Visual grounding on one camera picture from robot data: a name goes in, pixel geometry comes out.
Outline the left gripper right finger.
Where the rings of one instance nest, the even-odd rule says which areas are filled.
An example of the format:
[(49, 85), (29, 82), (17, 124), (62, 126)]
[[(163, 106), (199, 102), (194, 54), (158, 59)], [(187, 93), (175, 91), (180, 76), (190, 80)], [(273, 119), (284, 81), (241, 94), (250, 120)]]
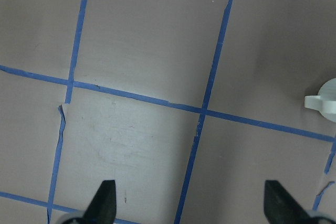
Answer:
[(308, 223), (311, 217), (277, 180), (264, 184), (264, 214), (270, 224)]

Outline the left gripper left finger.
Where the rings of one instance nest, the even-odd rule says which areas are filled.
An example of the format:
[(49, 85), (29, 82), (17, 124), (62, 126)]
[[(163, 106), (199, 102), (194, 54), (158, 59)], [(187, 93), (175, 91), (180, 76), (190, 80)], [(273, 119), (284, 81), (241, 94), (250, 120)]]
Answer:
[(115, 180), (104, 180), (83, 214), (86, 223), (114, 223), (117, 214)]

